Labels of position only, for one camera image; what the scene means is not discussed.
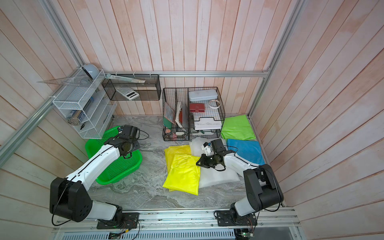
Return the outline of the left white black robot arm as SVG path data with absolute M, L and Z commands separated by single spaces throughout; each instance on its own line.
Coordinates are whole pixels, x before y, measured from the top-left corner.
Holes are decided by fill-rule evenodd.
M 122 207 L 93 201 L 89 189 L 93 182 L 114 161 L 122 157 L 130 160 L 140 148 L 141 130 L 124 125 L 116 128 L 98 151 L 81 167 L 65 178 L 56 178 L 50 188 L 50 213 L 67 221 L 98 221 L 99 229 L 125 229 L 135 223 L 127 217 Z

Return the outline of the neon yellow raincoat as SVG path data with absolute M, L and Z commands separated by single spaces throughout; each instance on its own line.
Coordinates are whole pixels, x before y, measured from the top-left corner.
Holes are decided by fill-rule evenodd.
M 196 165 L 199 159 L 192 155 L 176 154 L 163 187 L 197 196 L 201 177 L 201 168 Z

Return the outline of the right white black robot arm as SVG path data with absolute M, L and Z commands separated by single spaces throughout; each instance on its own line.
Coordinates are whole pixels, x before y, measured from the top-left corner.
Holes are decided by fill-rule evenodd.
M 215 218 L 220 227 L 257 225 L 255 213 L 278 207 L 284 195 L 277 178 L 268 164 L 259 165 L 240 157 L 231 147 L 219 139 L 205 142 L 199 147 L 204 153 L 196 165 L 204 169 L 223 172 L 227 169 L 244 177 L 246 197 L 231 204 L 228 211 L 216 211 Z

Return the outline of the green plastic basket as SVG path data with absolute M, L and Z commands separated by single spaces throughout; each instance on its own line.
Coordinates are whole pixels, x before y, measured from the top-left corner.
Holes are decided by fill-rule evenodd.
M 104 145 L 110 137 L 115 137 L 119 133 L 119 128 L 114 127 L 105 131 L 101 139 L 90 139 L 86 142 L 85 149 L 90 159 L 93 157 L 100 148 Z M 140 168 L 143 157 L 139 150 L 136 150 L 127 157 L 119 157 L 112 162 L 96 179 L 96 182 L 100 185 L 114 184 L 132 174 Z

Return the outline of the white translucent raincoat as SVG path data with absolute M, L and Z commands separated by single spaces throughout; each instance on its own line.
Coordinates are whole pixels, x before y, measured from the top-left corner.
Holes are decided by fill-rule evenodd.
M 197 137 L 190 142 L 191 154 L 200 158 L 204 154 L 203 144 L 211 140 Z M 212 168 L 206 169 L 201 167 L 201 176 L 199 189 L 211 187 L 220 184 L 233 183 L 240 181 L 238 174 L 232 169 L 226 169 L 223 172 L 218 172 Z

